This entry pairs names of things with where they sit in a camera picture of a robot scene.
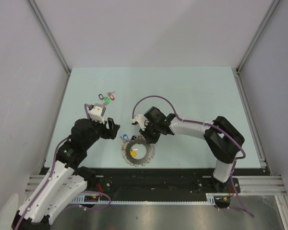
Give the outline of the metal disc with keyrings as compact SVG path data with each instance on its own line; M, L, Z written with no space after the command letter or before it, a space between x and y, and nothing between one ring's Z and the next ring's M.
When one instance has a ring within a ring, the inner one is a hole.
M136 158L130 155L131 149L138 149ZM142 135L132 136L129 138L129 142L122 142L121 154L131 166L145 166L155 156L155 147L153 144L147 144Z

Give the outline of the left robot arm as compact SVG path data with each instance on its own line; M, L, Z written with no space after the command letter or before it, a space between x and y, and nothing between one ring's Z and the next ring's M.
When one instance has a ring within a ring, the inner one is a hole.
M83 118L55 149L52 166L12 222L14 230L49 230L57 216L81 192L96 187L96 175L79 167L99 139L115 139L120 126L112 118L104 123Z

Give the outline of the key with blue tag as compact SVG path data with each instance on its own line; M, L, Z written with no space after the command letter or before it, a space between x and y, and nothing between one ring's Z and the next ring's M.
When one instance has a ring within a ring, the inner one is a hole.
M120 136L121 140L125 143L125 142L129 142L129 138L127 134L123 134L122 136Z

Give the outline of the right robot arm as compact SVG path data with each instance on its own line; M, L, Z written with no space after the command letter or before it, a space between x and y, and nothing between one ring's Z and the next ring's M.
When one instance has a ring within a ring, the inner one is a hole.
M212 174L212 188L224 192L229 187L229 178L245 138L225 118L218 116L212 122L183 120L175 113L164 115L151 107L145 114L135 115L132 124L138 124L140 134L148 144L156 144L161 135L185 135L203 139L216 158Z

